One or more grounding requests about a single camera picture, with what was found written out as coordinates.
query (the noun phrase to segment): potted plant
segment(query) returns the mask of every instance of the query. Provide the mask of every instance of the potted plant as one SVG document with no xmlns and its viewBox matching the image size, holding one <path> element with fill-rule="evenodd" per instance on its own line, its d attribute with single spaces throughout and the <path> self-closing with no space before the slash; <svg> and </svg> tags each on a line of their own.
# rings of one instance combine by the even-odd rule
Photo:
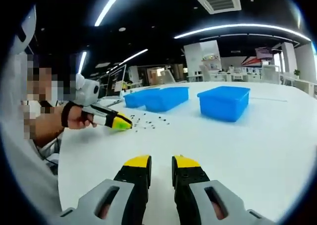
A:
<svg viewBox="0 0 317 225">
<path fill-rule="evenodd" d="M 300 70 L 294 70 L 294 75 L 297 76 L 297 78 L 299 78 L 299 75 L 301 74 L 301 71 Z"/>
</svg>

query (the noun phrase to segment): black wrist strap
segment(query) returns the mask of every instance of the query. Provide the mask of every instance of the black wrist strap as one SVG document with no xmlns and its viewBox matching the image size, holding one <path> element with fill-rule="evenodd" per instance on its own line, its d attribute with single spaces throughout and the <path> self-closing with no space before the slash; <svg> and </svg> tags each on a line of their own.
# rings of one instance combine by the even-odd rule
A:
<svg viewBox="0 0 317 225">
<path fill-rule="evenodd" d="M 63 111 L 61 112 L 61 125 L 63 127 L 68 127 L 68 115 L 69 115 L 69 111 L 70 109 L 75 106 L 76 104 L 73 102 L 68 102 L 64 108 Z"/>
</svg>

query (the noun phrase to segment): black ceiling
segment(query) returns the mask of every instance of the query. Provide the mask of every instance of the black ceiling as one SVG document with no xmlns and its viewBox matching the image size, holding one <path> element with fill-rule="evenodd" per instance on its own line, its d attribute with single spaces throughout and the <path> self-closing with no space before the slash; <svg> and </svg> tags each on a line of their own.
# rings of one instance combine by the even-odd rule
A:
<svg viewBox="0 0 317 225">
<path fill-rule="evenodd" d="M 283 26 L 309 36 L 289 0 L 240 0 L 242 10 L 210 15 L 197 0 L 117 0 L 99 27 L 94 23 L 108 0 L 41 0 L 37 8 L 35 52 L 88 55 L 82 73 L 113 67 L 131 55 L 149 49 L 128 65 L 183 63 L 183 46 L 212 36 L 265 34 L 284 37 L 299 44 L 307 41 L 293 34 L 263 28 L 228 28 L 174 39 L 176 35 L 210 26 L 232 23 L 261 23 Z M 221 56 L 253 55 L 255 47 L 273 47 L 286 40 L 265 36 L 218 37 Z M 98 63 L 111 62 L 97 68 Z"/>
</svg>

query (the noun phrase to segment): blue plastic bin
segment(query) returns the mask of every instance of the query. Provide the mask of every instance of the blue plastic bin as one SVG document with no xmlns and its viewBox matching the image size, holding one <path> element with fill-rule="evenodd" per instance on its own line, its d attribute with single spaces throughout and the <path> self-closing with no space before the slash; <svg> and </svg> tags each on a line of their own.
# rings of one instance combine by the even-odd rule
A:
<svg viewBox="0 0 317 225">
<path fill-rule="evenodd" d="M 151 112 L 166 112 L 188 100 L 188 87 L 170 87 L 145 97 L 145 107 Z"/>
<path fill-rule="evenodd" d="M 138 108 L 144 105 L 144 99 L 147 95 L 152 94 L 155 91 L 159 91 L 159 88 L 141 90 L 135 93 L 131 93 L 123 96 L 125 104 L 128 108 Z"/>
<path fill-rule="evenodd" d="M 199 93 L 200 111 L 218 120 L 235 122 L 249 104 L 249 88 L 220 86 Z"/>
</svg>

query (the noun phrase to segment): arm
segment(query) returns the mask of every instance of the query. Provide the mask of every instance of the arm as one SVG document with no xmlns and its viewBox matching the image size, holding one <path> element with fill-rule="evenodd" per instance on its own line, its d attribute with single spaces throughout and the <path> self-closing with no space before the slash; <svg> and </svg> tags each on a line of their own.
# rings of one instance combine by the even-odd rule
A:
<svg viewBox="0 0 317 225">
<path fill-rule="evenodd" d="M 64 106 L 51 108 L 51 113 L 43 113 L 36 119 L 30 120 L 30 138 L 38 147 L 44 147 L 49 142 L 53 141 L 63 131 L 64 127 L 61 125 L 61 113 Z M 88 120 L 83 122 L 81 118 L 82 108 L 73 106 L 68 115 L 68 127 L 70 129 L 82 129 L 90 125 L 93 121 L 93 115 L 88 115 Z"/>
</svg>

